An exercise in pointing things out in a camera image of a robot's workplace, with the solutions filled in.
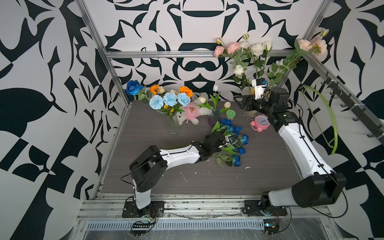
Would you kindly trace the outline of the picked blue tulip bunch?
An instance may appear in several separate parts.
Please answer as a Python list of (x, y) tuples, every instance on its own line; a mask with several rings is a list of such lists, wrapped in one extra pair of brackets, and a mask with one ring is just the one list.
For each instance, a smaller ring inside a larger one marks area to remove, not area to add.
[(223, 134), (226, 139), (226, 136), (240, 135), (241, 130), (242, 130), (242, 127), (236, 127), (232, 123), (232, 121), (227, 119), (222, 119), (220, 122), (217, 122), (216, 125), (213, 127), (211, 134), (214, 132), (219, 132)]

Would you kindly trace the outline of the light blue carnation stems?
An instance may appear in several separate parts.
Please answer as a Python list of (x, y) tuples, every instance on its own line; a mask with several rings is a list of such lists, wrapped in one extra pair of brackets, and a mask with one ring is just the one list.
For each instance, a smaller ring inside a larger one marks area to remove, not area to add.
[(155, 95), (150, 99), (149, 105), (154, 110), (160, 110), (165, 105), (169, 107), (186, 107), (191, 102), (191, 98), (186, 93), (165, 93), (164, 96)]

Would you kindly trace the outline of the corner blue rose stem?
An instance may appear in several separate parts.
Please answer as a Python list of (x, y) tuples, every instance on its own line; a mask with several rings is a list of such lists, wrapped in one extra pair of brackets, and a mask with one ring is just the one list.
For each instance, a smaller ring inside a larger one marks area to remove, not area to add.
[(140, 101), (142, 104), (149, 104), (152, 93), (143, 87), (138, 80), (129, 81), (125, 89), (129, 102)]

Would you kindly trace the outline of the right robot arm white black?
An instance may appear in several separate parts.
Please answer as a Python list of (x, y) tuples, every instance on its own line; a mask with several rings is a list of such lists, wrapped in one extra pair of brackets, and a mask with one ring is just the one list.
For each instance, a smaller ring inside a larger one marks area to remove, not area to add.
[(277, 207), (315, 208), (333, 205), (344, 196), (347, 183), (342, 173), (335, 172), (320, 156), (306, 135), (302, 120), (289, 111), (289, 93), (283, 88), (270, 90), (257, 87), (254, 95), (235, 96), (242, 110), (257, 111), (267, 116), (270, 125), (284, 140), (301, 177), (290, 188), (270, 191), (262, 195), (260, 210)]

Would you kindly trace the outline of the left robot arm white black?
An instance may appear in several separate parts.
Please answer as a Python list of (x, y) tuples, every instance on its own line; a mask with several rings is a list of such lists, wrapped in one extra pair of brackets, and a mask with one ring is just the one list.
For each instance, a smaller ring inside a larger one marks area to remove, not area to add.
[(234, 142), (234, 137), (220, 131), (212, 132), (202, 141), (186, 147), (160, 150), (156, 145), (148, 147), (129, 166), (134, 185), (134, 201), (137, 210), (151, 204), (151, 189), (168, 169), (204, 162)]

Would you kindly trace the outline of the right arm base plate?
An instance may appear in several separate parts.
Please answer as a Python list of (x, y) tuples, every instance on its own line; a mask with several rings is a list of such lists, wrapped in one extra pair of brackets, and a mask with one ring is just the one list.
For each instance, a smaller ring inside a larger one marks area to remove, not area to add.
[(245, 200), (242, 213), (249, 217), (276, 217), (287, 216), (288, 212), (285, 207), (265, 207), (261, 200)]

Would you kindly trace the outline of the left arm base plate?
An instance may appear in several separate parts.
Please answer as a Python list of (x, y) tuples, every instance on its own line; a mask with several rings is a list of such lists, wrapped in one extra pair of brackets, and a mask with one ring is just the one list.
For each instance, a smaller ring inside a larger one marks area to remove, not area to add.
[(141, 218), (141, 217), (157, 217), (164, 213), (165, 202), (164, 201), (153, 201), (147, 207), (139, 209), (136, 206), (135, 201), (125, 201), (122, 218)]

